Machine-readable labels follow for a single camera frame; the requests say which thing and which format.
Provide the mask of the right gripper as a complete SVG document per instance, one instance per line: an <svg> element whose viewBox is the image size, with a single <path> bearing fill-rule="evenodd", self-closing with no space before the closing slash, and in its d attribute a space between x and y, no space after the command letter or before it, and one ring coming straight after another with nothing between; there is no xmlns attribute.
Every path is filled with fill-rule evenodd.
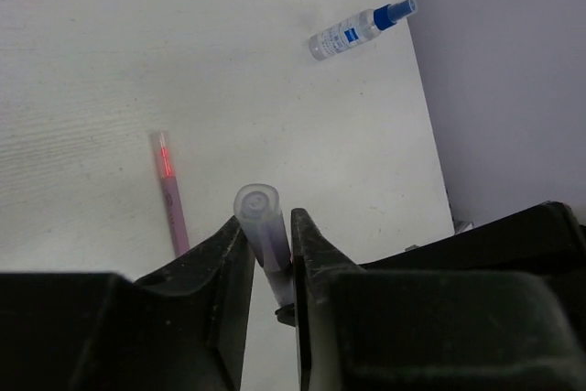
<svg viewBox="0 0 586 391"><path fill-rule="evenodd" d="M584 279L585 233L569 205L547 201L361 268L442 275L515 272L546 279Z"/></svg>

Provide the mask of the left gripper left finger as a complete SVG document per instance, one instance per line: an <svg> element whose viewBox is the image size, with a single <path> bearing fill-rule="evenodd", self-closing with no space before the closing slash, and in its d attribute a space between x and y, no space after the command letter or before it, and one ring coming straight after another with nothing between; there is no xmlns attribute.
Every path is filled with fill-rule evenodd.
<svg viewBox="0 0 586 391"><path fill-rule="evenodd" d="M4 273L4 390L237 390L255 259L239 222L131 281Z"/></svg>

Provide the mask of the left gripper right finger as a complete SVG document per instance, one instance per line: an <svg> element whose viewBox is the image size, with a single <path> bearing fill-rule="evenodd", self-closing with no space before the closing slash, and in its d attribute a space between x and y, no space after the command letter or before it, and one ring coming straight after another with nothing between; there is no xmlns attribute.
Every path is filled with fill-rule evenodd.
<svg viewBox="0 0 586 391"><path fill-rule="evenodd" d="M582 390L585 278L361 268L291 213L303 390Z"/></svg>

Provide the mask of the grey clear pen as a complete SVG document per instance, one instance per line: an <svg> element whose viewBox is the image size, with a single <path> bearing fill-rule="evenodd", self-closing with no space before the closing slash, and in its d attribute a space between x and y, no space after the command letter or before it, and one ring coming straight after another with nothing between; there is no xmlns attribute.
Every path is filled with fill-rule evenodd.
<svg viewBox="0 0 586 391"><path fill-rule="evenodd" d="M248 184L237 192L233 213L280 308L294 302L292 255L277 189Z"/></svg>

